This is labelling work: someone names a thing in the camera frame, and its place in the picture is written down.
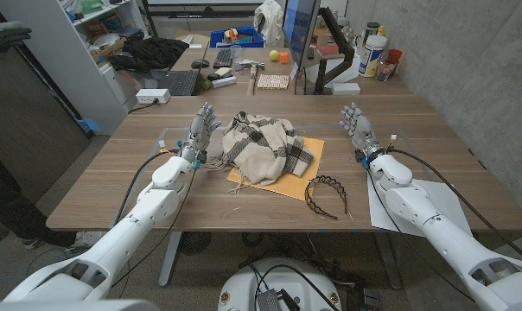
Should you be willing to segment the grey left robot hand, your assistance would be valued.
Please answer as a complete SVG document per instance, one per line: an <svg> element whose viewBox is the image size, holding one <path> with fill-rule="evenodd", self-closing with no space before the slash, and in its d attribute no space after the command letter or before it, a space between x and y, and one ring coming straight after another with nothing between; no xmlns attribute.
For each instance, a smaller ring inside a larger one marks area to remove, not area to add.
<svg viewBox="0 0 522 311"><path fill-rule="evenodd" d="M214 108L205 103L189 125L188 133L180 147L178 156L188 162L205 164L210 137L220 125L221 122L216 120Z"/></svg>

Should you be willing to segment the black gloved person hand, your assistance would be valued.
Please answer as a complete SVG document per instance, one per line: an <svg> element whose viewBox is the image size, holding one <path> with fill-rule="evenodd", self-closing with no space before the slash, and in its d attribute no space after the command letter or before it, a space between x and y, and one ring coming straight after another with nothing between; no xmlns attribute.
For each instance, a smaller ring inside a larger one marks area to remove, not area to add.
<svg viewBox="0 0 522 311"><path fill-rule="evenodd" d="M29 28L0 29L0 53L21 46L25 40L31 38L30 33Z"/></svg>

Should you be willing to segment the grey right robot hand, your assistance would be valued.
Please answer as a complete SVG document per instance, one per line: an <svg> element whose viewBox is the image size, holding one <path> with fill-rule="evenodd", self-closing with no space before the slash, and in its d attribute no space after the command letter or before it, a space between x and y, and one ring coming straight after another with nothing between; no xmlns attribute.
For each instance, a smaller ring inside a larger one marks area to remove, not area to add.
<svg viewBox="0 0 522 311"><path fill-rule="evenodd" d="M379 144L369 119L355 103L350 106L345 105L341 115L343 119L340 121L340 126L351 138L357 162L365 162L369 165L378 156L384 154L384 149Z"/></svg>

